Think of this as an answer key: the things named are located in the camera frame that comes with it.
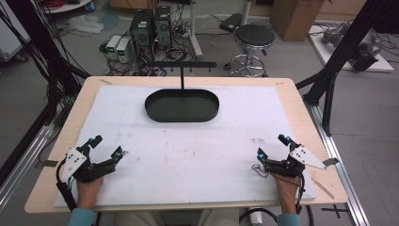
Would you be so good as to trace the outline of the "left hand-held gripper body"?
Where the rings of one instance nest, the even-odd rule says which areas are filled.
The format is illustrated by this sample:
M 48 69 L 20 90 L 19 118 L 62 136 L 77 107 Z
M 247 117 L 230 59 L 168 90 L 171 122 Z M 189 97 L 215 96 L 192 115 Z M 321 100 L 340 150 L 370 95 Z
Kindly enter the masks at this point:
M 81 183 L 89 183 L 116 170 L 116 166 L 104 162 L 91 163 L 89 157 L 77 150 L 69 150 L 60 181 L 65 183 L 73 177 Z

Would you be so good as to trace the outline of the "person's left teal sleeve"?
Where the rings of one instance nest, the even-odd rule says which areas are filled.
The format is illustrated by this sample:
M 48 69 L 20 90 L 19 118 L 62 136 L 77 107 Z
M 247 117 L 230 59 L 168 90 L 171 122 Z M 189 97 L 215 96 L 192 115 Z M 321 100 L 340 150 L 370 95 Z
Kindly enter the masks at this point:
M 72 215 L 68 226 L 92 226 L 96 213 L 84 208 L 75 208 L 72 210 Z

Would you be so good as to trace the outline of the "person's teal sleeve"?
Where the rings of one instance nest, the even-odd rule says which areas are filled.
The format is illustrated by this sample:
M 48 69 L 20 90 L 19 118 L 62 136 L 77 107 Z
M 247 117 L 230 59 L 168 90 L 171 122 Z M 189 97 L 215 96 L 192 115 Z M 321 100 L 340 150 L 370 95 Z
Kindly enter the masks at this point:
M 300 226 L 298 214 L 281 214 L 277 216 L 278 226 Z
M 68 226 L 92 226 L 96 213 L 84 208 L 75 208 L 72 210 L 72 215 Z

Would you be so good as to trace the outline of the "black metal frame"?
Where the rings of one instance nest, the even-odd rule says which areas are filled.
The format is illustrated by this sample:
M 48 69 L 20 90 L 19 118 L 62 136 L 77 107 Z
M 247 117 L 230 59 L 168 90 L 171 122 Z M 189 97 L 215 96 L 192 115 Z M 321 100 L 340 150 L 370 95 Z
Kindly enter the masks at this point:
M 75 98 L 82 86 L 77 77 L 89 78 L 84 70 L 72 65 L 56 47 L 46 22 L 42 19 L 31 0 L 5 0 L 23 29 L 31 39 L 30 46 L 25 38 L 16 30 L 4 11 L 0 9 L 0 18 L 23 45 L 48 82 L 45 107 L 45 123 L 48 124 L 56 117 L 56 110 L 60 103 L 70 102 Z
M 336 78 L 367 32 L 393 2 L 394 0 L 367 0 L 327 64 L 318 73 L 295 84 L 297 89 L 311 85 L 311 89 L 302 96 L 304 102 L 309 105 L 318 105 L 320 98 L 325 96 L 322 126 L 329 136 Z

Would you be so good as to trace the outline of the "black computer tower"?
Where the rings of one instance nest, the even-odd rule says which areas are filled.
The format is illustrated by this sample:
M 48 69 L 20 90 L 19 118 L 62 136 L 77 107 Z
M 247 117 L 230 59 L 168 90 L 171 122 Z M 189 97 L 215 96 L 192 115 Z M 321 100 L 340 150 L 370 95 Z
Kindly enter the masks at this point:
M 132 40 L 139 46 L 150 46 L 153 41 L 153 14 L 151 9 L 136 10 L 130 26 Z
M 170 6 L 157 6 L 154 11 L 155 34 L 158 45 L 163 49 L 171 47 Z

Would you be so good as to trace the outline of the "person's left hand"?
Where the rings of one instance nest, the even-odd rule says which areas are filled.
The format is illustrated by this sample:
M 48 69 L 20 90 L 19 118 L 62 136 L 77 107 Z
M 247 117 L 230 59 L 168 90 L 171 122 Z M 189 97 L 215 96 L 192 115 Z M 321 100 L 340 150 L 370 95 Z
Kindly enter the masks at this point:
M 101 185 L 104 181 L 104 178 L 101 177 L 89 183 L 77 183 L 77 191 L 78 191 L 78 208 L 83 208 L 87 210 L 92 210 L 98 199 L 98 192 L 101 188 Z

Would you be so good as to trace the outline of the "grey machine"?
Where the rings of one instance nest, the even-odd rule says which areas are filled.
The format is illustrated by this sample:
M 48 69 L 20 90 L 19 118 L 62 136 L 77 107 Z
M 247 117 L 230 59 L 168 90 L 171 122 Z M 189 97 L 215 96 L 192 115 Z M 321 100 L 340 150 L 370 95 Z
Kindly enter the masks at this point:
M 322 43 L 331 43 L 334 47 L 337 47 L 350 25 L 350 23 L 341 23 L 338 27 L 325 31 Z M 368 32 L 353 55 L 348 59 L 348 62 L 357 72 L 364 72 L 377 62 L 375 56 L 378 55 L 381 50 L 381 39 L 373 36 L 371 32 Z

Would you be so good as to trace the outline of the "silver carabiner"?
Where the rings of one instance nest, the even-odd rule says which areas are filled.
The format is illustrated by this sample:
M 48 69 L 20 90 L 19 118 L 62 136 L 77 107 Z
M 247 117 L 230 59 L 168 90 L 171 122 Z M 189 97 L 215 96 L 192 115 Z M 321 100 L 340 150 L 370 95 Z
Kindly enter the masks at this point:
M 260 165 L 252 165 L 251 168 L 263 178 L 266 178 L 268 176 L 268 173 Z

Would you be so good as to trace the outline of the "white power supply unit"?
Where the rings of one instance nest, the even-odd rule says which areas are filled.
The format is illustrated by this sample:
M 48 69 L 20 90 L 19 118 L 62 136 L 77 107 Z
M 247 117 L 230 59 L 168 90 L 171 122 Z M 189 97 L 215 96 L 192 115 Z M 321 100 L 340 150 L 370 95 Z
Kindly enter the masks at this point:
M 120 63 L 128 63 L 132 57 L 130 40 L 122 38 L 117 47 L 117 55 Z
M 119 45 L 121 39 L 121 35 L 114 35 L 108 44 L 105 46 L 106 52 L 108 53 L 108 57 L 111 60 L 117 60 L 118 59 L 118 54 L 117 54 L 117 47 Z

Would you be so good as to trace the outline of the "white desk leg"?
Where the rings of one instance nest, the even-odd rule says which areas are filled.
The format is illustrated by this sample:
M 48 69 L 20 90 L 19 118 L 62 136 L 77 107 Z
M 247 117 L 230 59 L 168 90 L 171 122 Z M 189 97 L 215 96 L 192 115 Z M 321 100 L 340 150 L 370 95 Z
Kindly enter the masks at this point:
M 201 59 L 203 57 L 203 52 L 200 48 L 199 41 L 196 36 L 196 0 L 189 0 L 190 2 L 190 29 L 188 30 L 188 35 L 190 43 L 192 45 L 195 58 Z

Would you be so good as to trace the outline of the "black hook stand with tray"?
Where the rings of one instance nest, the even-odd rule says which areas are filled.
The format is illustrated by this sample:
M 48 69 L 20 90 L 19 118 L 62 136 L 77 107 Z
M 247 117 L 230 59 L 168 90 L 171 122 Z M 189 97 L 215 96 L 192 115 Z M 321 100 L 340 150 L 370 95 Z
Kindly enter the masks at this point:
M 211 70 L 217 66 L 215 62 L 153 61 L 148 66 L 181 70 L 179 89 L 159 89 L 146 98 L 144 106 L 150 119 L 158 122 L 206 122 L 217 115 L 219 99 L 213 92 L 207 89 L 187 89 L 184 86 L 185 68 Z

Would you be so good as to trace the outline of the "brown cardboard box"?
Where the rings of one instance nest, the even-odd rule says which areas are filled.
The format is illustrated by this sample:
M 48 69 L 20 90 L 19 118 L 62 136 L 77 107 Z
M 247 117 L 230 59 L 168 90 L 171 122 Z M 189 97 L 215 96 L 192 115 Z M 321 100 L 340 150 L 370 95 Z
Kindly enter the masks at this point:
M 326 0 L 274 0 L 270 22 L 283 41 L 303 41 Z

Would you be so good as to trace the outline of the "person's right teal sleeve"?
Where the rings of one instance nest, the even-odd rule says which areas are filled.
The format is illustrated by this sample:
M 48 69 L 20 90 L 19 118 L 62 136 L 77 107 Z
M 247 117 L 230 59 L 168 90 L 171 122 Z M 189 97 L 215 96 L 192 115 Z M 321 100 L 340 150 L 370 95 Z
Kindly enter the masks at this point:
M 277 216 L 278 226 L 300 226 L 298 214 L 281 214 Z

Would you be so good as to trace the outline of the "clear plastic bag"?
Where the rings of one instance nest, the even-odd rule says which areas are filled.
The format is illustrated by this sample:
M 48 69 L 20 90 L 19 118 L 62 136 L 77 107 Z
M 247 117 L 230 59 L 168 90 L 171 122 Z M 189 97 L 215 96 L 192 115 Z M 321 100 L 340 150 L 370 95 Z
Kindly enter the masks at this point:
M 69 28 L 89 34 L 99 34 L 104 30 L 104 25 L 96 16 L 81 15 L 68 20 Z

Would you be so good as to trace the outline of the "aluminium rail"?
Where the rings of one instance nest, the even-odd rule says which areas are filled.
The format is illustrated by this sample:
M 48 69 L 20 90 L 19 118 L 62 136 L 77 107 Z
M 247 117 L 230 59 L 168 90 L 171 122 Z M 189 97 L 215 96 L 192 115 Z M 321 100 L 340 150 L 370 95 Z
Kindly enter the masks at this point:
M 330 157 L 335 157 L 339 160 L 339 163 L 335 165 L 336 170 L 338 171 L 338 175 L 343 184 L 344 190 L 347 194 L 348 201 L 346 202 L 347 209 L 350 213 L 350 216 L 354 222 L 355 226 L 371 226 L 369 220 L 362 208 L 362 205 L 359 201 L 358 195 L 356 193 L 355 188 L 353 187 L 349 175 L 346 171 L 344 163 L 341 159 L 339 150 L 333 140 L 332 136 L 329 136 L 325 129 L 322 126 L 323 114 L 318 106 L 312 106 L 309 104 L 305 104 L 307 110 L 313 120 L 313 124 L 322 139 L 322 142 L 327 149 L 327 153 Z
M 43 125 L 41 129 L 33 136 L 33 139 L 24 148 L 21 158 L 16 162 L 12 171 L 0 185 L 0 213 L 7 206 L 8 201 L 23 181 L 25 175 L 31 169 L 38 159 L 40 152 L 49 143 L 55 130 L 55 124 Z

